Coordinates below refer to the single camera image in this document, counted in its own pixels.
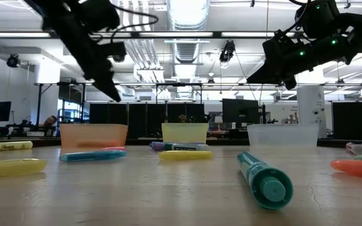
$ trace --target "yellow plastic bin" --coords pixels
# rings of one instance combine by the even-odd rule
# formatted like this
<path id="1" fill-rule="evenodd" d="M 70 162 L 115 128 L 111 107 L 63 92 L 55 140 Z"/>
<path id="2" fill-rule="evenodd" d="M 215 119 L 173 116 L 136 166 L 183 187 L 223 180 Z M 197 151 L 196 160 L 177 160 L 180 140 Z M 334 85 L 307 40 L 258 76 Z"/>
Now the yellow plastic bin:
<path id="1" fill-rule="evenodd" d="M 162 123 L 163 141 L 206 143 L 207 123 Z"/>
<path id="2" fill-rule="evenodd" d="M 128 126 L 120 124 L 61 124 L 63 149 L 93 149 L 124 146 Z"/>

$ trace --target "clear plastic bin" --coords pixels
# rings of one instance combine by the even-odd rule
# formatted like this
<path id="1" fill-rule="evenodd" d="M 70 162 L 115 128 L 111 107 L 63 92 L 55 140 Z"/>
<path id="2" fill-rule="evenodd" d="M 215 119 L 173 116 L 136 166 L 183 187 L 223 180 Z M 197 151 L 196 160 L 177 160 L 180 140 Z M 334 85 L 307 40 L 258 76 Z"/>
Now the clear plastic bin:
<path id="1" fill-rule="evenodd" d="M 61 124 L 63 149 L 93 149 L 124 146 L 128 126 L 120 124 Z"/>
<path id="2" fill-rule="evenodd" d="M 318 130 L 317 124 L 247 126 L 252 148 L 314 148 L 317 146 Z"/>
<path id="3" fill-rule="evenodd" d="M 206 143 L 207 123 L 162 123 L 163 141 Z"/>

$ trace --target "person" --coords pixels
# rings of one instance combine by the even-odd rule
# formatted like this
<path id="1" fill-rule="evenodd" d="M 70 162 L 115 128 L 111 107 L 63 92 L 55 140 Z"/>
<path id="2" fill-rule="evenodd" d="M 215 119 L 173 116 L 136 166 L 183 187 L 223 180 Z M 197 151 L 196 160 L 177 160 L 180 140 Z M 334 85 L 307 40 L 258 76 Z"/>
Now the person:
<path id="1" fill-rule="evenodd" d="M 48 117 L 45 121 L 44 121 L 44 126 L 45 127 L 52 127 L 54 126 L 54 124 L 57 122 L 57 117 L 55 116 L 50 116 Z"/>
<path id="2" fill-rule="evenodd" d="M 185 116 L 185 115 L 180 115 L 179 117 L 178 117 L 178 121 L 179 122 L 181 122 L 181 123 L 186 123 L 187 122 L 187 116 Z"/>

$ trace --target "white pillar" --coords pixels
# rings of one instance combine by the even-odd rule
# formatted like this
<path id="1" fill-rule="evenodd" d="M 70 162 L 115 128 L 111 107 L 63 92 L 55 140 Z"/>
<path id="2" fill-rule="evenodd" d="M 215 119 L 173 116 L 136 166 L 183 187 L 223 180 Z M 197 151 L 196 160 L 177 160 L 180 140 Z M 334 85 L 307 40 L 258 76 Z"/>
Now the white pillar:
<path id="1" fill-rule="evenodd" d="M 35 66 L 36 83 L 57 83 L 60 81 L 61 67 L 57 62 L 50 59 L 44 59 L 39 65 Z M 44 85 L 42 90 L 46 90 L 41 96 L 40 106 L 40 121 L 43 124 L 44 120 L 50 116 L 57 116 L 58 110 L 58 86 Z M 38 104 L 38 86 L 35 86 L 35 98 L 32 100 L 31 105 L 31 118 L 32 122 L 36 123 L 37 118 L 37 104 Z"/>
<path id="2" fill-rule="evenodd" d="M 324 83 L 323 69 L 297 75 L 297 83 Z M 297 89 L 299 105 L 299 123 L 301 125 L 318 124 L 318 138 L 326 138 L 325 95 L 323 86 L 306 86 Z"/>

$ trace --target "yellow highlighter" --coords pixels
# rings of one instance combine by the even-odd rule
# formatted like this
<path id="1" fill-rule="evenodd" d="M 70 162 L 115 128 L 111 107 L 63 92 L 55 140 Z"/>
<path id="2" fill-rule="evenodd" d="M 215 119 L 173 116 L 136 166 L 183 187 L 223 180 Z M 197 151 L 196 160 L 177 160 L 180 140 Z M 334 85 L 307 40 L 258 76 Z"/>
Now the yellow highlighter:
<path id="1" fill-rule="evenodd" d="M 211 151 L 162 151 L 158 157 L 172 160 L 212 159 L 213 153 Z"/>
<path id="2" fill-rule="evenodd" d="M 31 149 L 32 147 L 31 141 L 0 142 L 0 151 Z"/>
<path id="3" fill-rule="evenodd" d="M 47 164 L 41 159 L 15 159 L 0 161 L 0 176 L 26 175 L 39 173 Z"/>

